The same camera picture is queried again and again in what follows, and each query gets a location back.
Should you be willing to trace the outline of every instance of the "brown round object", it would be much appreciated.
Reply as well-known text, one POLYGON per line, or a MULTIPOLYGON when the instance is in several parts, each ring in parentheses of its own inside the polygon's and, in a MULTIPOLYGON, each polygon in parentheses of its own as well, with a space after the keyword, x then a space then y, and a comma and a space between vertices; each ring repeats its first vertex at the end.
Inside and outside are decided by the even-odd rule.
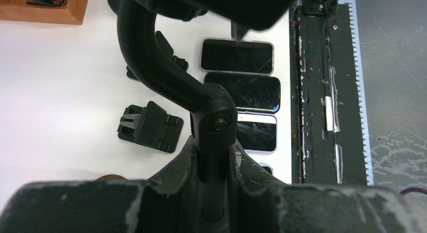
POLYGON ((109 175, 104 175, 100 178, 97 178, 95 181, 108 181, 108 180, 127 180, 127 179, 117 174, 109 174, 109 175))

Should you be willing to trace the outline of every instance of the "black curved tube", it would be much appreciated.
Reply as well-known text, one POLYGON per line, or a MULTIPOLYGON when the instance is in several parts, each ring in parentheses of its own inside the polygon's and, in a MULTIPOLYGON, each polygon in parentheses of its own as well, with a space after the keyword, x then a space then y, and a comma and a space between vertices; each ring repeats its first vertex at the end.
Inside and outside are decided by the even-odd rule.
POLYGON ((124 60, 148 88, 195 112, 210 90, 162 54, 155 38, 156 14, 134 0, 121 0, 117 33, 124 60))

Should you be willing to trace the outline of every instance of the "gray floor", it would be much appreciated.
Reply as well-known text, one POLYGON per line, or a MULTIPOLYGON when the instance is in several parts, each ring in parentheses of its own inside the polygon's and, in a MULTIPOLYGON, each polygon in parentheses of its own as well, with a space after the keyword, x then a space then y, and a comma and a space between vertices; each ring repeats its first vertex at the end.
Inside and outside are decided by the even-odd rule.
MULTIPOLYGON (((427 188, 427 0, 356 0, 374 182, 427 188)), ((405 197, 427 230, 427 196, 405 197)))

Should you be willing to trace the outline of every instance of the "black smartphone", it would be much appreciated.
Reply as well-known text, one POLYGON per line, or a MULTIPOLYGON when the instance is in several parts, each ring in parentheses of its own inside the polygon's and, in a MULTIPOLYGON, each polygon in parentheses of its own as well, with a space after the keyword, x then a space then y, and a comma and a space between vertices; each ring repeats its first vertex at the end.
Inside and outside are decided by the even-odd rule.
POLYGON ((238 114, 236 137, 246 152, 271 153, 277 145, 276 124, 274 116, 238 114))
POLYGON ((275 77, 209 72, 205 83, 217 83, 230 93, 238 111, 276 113, 280 108, 280 81, 275 77))
POLYGON ((271 43, 207 38, 202 42, 200 67, 205 71, 273 73, 271 43))

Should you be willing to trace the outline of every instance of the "metal track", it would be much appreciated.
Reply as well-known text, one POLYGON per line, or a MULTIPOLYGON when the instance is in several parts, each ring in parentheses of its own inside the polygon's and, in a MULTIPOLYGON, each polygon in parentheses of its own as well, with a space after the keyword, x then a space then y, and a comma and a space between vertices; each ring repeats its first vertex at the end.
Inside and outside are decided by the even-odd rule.
POLYGON ((360 40, 359 40, 356 1, 340 0, 339 4, 347 4, 350 11, 350 28, 351 28, 351 36, 353 38, 353 50, 354 50, 354 61, 355 61, 355 67, 356 67, 357 85, 359 88, 358 89, 359 107, 360 107, 362 133, 363 133, 363 141, 364 141, 363 153, 365 155, 366 178, 368 181, 368 185, 374 185, 374 175, 372 172, 371 145, 369 142, 368 117, 366 113, 365 86, 363 81, 362 57, 361 57, 360 40))

